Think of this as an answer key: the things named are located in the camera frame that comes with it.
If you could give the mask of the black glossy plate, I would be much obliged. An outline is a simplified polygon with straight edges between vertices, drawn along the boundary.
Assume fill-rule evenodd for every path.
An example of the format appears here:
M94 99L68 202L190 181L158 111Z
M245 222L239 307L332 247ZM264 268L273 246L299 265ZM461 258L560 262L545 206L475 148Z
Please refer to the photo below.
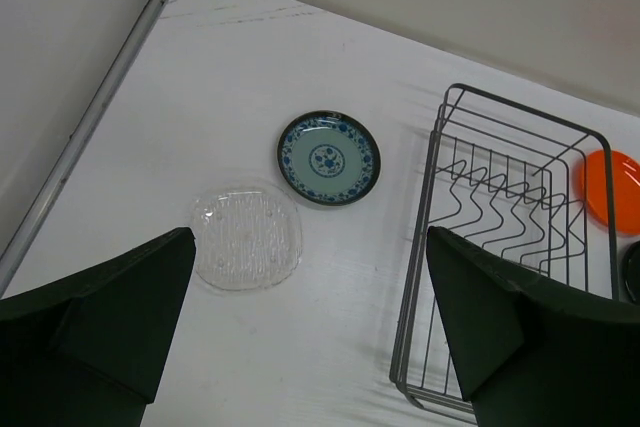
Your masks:
M621 262L624 287L632 303L639 304L640 296L640 242L631 244Z

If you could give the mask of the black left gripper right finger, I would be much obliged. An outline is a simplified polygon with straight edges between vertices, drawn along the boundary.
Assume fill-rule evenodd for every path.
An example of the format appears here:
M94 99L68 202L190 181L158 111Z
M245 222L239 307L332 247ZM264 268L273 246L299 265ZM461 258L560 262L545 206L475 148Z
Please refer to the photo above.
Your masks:
M426 258L464 400L480 426L636 426L639 309L432 226Z

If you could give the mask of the orange plastic plate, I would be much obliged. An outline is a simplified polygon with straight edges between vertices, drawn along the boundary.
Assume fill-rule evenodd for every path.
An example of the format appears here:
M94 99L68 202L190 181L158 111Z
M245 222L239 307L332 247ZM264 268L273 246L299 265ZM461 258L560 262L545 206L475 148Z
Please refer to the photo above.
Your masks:
M611 152L615 230L639 235L639 163L625 153ZM574 174L577 195L589 214L604 226L609 224L605 152L593 151L578 164Z

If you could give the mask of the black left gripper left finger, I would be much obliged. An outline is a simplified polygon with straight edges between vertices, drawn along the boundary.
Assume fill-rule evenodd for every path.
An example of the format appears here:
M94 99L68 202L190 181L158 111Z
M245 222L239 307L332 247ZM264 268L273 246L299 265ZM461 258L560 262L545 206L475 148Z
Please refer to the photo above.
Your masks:
M4 426L138 426L196 256L180 227L1 302Z

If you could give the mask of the blue floral ceramic plate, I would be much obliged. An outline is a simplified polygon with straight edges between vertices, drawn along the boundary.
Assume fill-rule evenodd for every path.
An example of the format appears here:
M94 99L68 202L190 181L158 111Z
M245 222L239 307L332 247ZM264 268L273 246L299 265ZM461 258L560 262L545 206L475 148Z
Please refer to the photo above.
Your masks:
M381 172L380 150L369 130L346 114L326 110L291 121L278 139L276 160L298 195L329 207L367 196Z

